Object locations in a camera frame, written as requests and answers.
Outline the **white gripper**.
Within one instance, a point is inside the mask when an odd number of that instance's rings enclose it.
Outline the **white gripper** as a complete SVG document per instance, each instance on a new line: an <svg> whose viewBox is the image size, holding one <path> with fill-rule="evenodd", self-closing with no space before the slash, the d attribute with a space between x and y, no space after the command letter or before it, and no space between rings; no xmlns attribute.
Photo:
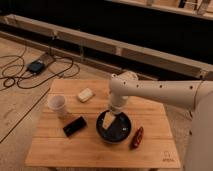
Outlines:
<svg viewBox="0 0 213 171"><path fill-rule="evenodd" d="M105 117L103 120L103 128L108 129L112 122L115 120L115 115L118 115L122 112L123 107L110 105L110 112L105 113Z"/></svg>

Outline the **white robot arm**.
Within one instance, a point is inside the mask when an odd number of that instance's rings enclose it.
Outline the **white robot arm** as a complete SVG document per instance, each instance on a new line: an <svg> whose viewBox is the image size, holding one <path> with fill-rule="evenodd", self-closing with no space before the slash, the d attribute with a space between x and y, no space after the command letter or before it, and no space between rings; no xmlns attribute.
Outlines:
<svg viewBox="0 0 213 171"><path fill-rule="evenodd" d="M129 96L194 112L183 171L213 171L213 81L140 80L136 73L112 74L108 109L119 114Z"/></svg>

